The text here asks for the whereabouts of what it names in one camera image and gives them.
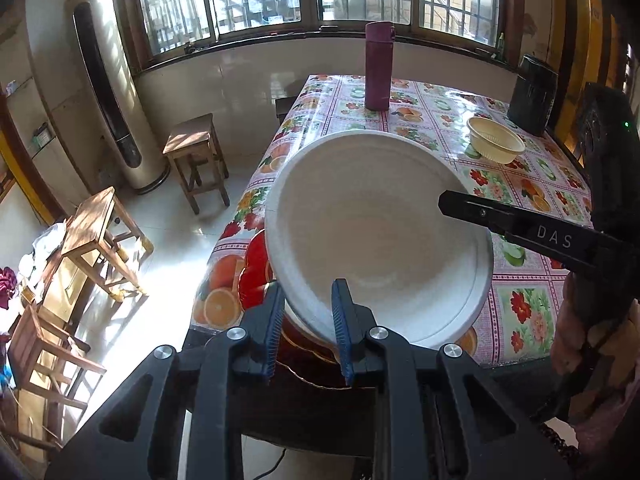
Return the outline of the person's hand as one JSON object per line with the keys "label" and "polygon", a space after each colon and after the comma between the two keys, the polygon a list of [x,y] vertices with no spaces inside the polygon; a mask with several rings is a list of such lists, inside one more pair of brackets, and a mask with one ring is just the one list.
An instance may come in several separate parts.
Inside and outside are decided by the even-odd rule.
{"label": "person's hand", "polygon": [[612,320],[588,318],[616,298],[568,274],[551,348],[554,369],[585,382],[570,397],[568,424],[579,451],[594,458],[626,455],[639,444],[639,304],[631,301]]}

